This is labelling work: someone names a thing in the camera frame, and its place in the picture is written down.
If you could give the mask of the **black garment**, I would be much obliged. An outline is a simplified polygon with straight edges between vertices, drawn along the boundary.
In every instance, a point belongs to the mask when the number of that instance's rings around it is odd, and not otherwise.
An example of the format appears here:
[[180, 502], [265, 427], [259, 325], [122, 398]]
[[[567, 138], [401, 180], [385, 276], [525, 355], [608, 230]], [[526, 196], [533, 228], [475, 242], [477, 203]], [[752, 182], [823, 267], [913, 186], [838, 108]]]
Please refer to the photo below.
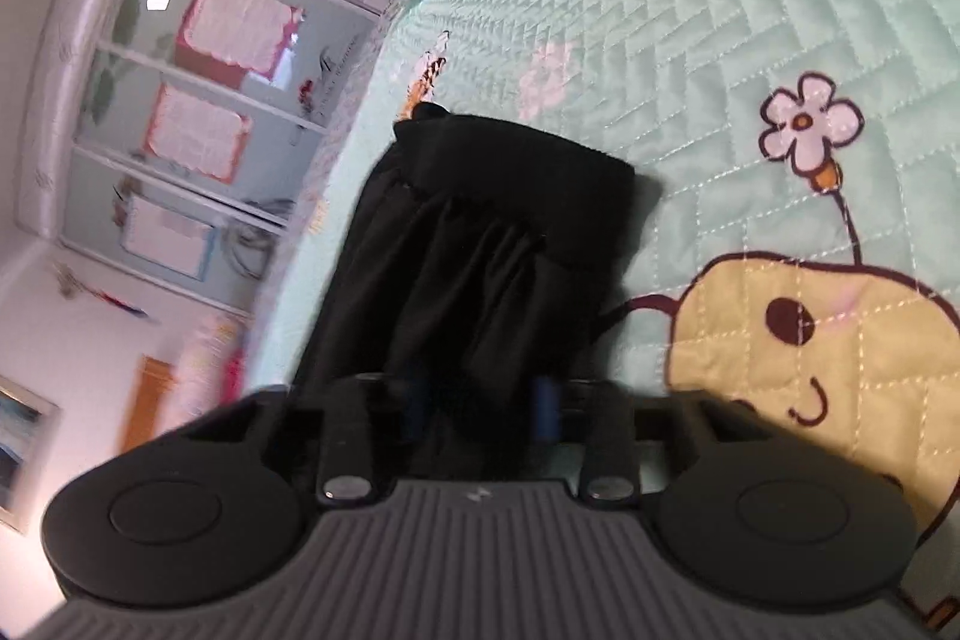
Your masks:
[[412, 385], [417, 476], [524, 468], [535, 395], [596, 336], [658, 182], [526, 125], [421, 103], [364, 182], [302, 353], [320, 403], [355, 375]]

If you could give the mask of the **floral rolled duvet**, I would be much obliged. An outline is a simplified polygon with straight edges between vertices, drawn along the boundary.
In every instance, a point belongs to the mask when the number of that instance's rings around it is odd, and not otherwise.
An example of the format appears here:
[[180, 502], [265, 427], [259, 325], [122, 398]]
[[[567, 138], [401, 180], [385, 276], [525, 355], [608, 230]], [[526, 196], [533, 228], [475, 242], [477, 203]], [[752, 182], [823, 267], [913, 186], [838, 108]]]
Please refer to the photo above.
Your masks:
[[241, 320], [224, 314], [208, 315], [190, 331], [172, 367], [164, 408], [169, 424], [185, 424], [223, 403], [229, 361], [242, 346], [244, 331]]

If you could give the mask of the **wooden headboard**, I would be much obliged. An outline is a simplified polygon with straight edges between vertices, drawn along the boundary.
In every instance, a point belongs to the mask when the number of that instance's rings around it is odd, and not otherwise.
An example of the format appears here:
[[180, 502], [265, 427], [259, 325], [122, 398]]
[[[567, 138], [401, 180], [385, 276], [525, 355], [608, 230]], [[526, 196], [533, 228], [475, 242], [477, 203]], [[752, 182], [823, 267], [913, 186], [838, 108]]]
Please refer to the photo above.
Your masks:
[[171, 364], [154, 357], [142, 357], [125, 411], [117, 452], [130, 452], [161, 434], [161, 409], [174, 386], [176, 380]]

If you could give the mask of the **mint bee quilt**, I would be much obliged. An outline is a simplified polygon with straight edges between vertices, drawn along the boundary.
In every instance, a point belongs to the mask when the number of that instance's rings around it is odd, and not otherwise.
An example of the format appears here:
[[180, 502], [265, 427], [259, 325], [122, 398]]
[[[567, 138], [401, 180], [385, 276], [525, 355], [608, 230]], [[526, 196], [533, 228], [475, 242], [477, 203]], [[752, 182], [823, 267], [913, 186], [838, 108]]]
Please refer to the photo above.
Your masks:
[[958, 632], [958, 0], [394, 0], [260, 291], [247, 388], [295, 373], [359, 189], [420, 99], [649, 179], [597, 342], [890, 476], [901, 596]]

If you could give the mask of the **sliding door wardrobe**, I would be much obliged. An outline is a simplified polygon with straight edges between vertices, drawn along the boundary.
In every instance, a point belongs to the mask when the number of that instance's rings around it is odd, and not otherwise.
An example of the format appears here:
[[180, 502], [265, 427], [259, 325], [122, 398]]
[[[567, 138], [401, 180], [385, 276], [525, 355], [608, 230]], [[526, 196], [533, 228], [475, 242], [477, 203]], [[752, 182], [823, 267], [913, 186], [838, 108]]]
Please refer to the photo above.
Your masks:
[[381, 14], [348, 0], [52, 0], [16, 221], [244, 314]]

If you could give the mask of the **framed wall picture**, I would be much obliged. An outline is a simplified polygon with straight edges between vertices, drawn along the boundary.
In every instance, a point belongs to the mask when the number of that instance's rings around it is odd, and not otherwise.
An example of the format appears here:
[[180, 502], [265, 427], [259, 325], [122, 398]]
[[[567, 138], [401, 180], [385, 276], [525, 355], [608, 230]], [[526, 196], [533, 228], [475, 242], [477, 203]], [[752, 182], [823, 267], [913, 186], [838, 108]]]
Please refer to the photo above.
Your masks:
[[25, 534], [60, 408], [7, 377], [0, 403], [2, 523]]

